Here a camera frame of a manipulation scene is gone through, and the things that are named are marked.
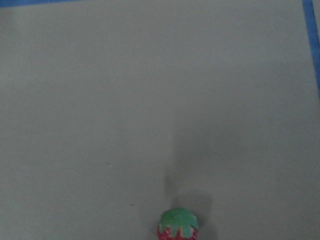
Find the red strawberry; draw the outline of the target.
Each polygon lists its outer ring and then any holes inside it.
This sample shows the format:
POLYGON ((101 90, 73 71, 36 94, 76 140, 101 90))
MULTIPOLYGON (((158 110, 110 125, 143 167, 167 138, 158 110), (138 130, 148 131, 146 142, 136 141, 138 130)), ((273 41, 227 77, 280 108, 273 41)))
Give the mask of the red strawberry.
POLYGON ((159 240, 196 240, 198 232, 198 219, 191 211, 183 207, 162 213, 157 226, 159 240))

